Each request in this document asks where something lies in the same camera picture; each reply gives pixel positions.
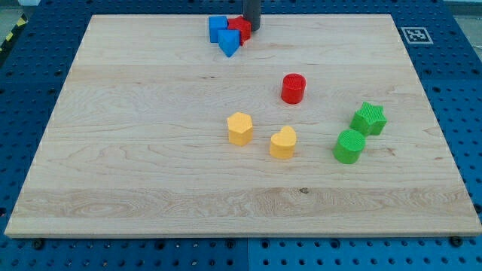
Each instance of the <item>blue pegboard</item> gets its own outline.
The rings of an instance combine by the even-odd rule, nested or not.
[[[265,14],[391,14],[462,178],[482,204],[482,64],[442,1],[264,0]],[[0,69],[2,233],[92,14],[240,14],[234,0],[43,0]],[[423,27],[433,44],[410,44]],[[0,269],[482,269],[482,237],[11,240]]]

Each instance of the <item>wood grain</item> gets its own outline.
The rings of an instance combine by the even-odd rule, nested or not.
[[[207,16],[93,16],[11,216],[14,238],[475,236],[480,221],[389,15],[263,16],[228,59]],[[307,78],[302,103],[282,77]],[[331,153],[363,101],[389,122]],[[254,138],[227,141],[250,114]],[[269,155],[293,126],[294,158]]]

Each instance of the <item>colored block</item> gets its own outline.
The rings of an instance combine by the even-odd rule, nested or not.
[[[253,139],[253,123],[251,116],[236,112],[227,119],[229,142],[244,146]]]
[[[228,29],[237,29],[241,34],[239,44],[244,45],[244,42],[251,38],[251,23],[244,20],[243,16],[234,19],[227,19]]]
[[[383,115],[383,106],[372,105],[363,102],[362,107],[353,116],[350,128],[362,133],[364,136],[378,136],[386,124],[386,118]]]
[[[219,47],[227,57],[233,56],[239,48],[239,30],[219,30]]]
[[[304,89],[307,81],[303,75],[289,74],[283,78],[283,86],[281,90],[281,99],[288,104],[297,104],[301,102],[304,95]]]
[[[341,163],[352,164],[358,160],[364,148],[365,137],[354,129],[348,129],[338,136],[333,155]]]
[[[293,157],[296,145],[296,132],[291,126],[284,126],[281,131],[271,136],[270,154],[278,159]]]
[[[227,17],[210,16],[208,21],[209,21],[209,40],[212,43],[217,43],[218,31],[227,29]]]

